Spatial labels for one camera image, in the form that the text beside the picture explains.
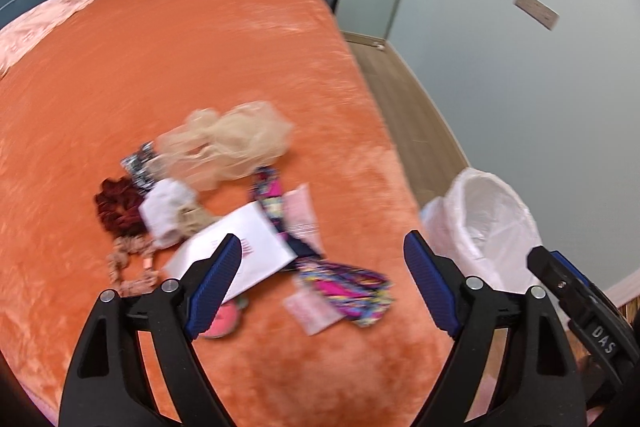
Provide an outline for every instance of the red scrunchie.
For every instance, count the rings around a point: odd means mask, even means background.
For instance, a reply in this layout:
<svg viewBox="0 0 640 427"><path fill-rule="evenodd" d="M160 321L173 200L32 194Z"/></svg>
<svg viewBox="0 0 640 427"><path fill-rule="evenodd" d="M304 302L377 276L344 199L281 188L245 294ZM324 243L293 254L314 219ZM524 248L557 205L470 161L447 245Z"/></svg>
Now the red scrunchie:
<svg viewBox="0 0 640 427"><path fill-rule="evenodd" d="M95 195L98 219L107 232L116 237L140 235L146 232L139 206L143 201L130 178L107 178L102 182L102 192Z"/></svg>

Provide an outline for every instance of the pink fabric strip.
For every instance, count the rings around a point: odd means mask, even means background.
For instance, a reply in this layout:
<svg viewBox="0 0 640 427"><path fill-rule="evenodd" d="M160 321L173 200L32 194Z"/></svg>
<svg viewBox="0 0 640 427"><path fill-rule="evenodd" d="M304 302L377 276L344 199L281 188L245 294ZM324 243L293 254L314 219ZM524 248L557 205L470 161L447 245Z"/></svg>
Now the pink fabric strip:
<svg viewBox="0 0 640 427"><path fill-rule="evenodd" d="M0 78L53 28L95 0L46 0L0 30Z"/></svg>

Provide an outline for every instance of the baseboard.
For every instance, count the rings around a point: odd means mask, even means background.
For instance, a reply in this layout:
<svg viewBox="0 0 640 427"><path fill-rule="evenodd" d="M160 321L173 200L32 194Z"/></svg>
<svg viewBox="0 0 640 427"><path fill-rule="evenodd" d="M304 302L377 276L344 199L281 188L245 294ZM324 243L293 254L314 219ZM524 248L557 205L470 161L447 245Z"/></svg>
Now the baseboard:
<svg viewBox="0 0 640 427"><path fill-rule="evenodd" d="M342 32L342 35L347 42L353 42L354 44L364 44L365 46L372 46L373 48L386 45L385 39L381 39L380 37L351 32Z"/></svg>
<svg viewBox="0 0 640 427"><path fill-rule="evenodd" d="M614 284L606 290L605 294L617 308L638 297L640 295L640 269Z"/></svg>
<svg viewBox="0 0 640 427"><path fill-rule="evenodd" d="M466 157L466 154L465 154L464 150L462 149L462 147L460 147L460 142L456 138L456 135L453 134L453 131L451 130L451 127L449 127L449 123L447 123L447 120L445 120L444 116L442 115L442 113L438 109L438 106L433 102L433 99L431 98L431 95L427 92L427 90L424 88L424 86L420 83L420 80L418 80L418 77L415 75L414 70L412 70L411 67L409 67L409 64L406 63L404 58L402 58L402 55L398 53L398 51L394 48L394 46L393 46L393 44L391 42L389 42L389 41L385 42L385 49L386 49L386 52L390 55L390 57L392 57L393 60L396 62L398 67L406 70L406 72L412 77L414 82L418 86L420 86L420 89L422 89L422 92L429 99L429 101L431 102L431 105L435 109L436 114L438 115L438 119L442 123L442 126L447 130L447 132L449 133L449 136L451 137L453 142L458 147L458 151L460 151L460 155L462 156L463 160L465 161L466 166L470 167L471 163L469 163L469 158Z"/></svg>

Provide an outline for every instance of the fuzzy orange bedspread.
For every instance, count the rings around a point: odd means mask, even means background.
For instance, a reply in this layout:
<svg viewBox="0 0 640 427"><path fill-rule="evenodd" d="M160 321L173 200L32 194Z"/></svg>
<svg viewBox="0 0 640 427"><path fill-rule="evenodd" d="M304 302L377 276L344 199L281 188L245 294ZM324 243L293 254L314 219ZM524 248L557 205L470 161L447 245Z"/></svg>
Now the fuzzy orange bedspread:
<svg viewBox="0 0 640 427"><path fill-rule="evenodd" d="M306 337L281 304L290 276L278 274L250 292L237 333L194 343L202 365L239 427L410 425L450 342L402 259L416 203L322 0L97 0L0 82L0 349L54 407L108 286L100 182L192 110L252 100L296 126L277 166L285 189L310 183L329 259L388 274L396 301L369 329L343 321ZM225 183L204 203L225 214L249 184ZM149 372L161 412L175 414L157 361Z"/></svg>

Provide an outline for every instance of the pink round object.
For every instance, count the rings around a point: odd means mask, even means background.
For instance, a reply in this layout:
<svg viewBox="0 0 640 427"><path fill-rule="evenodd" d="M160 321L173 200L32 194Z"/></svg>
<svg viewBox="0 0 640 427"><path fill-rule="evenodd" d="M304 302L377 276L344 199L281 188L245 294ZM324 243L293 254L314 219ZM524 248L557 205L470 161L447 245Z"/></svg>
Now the pink round object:
<svg viewBox="0 0 640 427"><path fill-rule="evenodd" d="M219 339L233 333L240 321L240 310L235 301L229 301L218 309L218 313L213 317L211 327L201 334L206 339Z"/></svg>

